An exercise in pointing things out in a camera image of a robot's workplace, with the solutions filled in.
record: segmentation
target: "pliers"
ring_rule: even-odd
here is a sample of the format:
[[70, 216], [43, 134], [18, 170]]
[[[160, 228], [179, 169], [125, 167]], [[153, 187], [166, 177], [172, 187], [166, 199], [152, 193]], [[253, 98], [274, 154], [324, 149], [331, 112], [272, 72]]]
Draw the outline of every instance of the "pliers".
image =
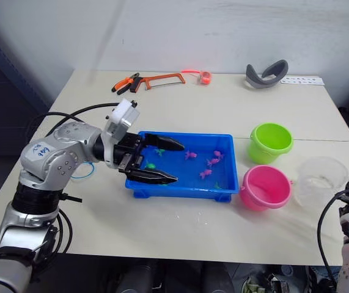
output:
[[138, 72], [135, 73], [134, 75], [131, 75], [129, 78], [125, 78], [122, 81], [119, 81], [112, 88], [112, 92], [114, 93], [117, 90], [118, 95], [125, 93], [131, 87], [133, 80], [137, 77], [139, 77]]

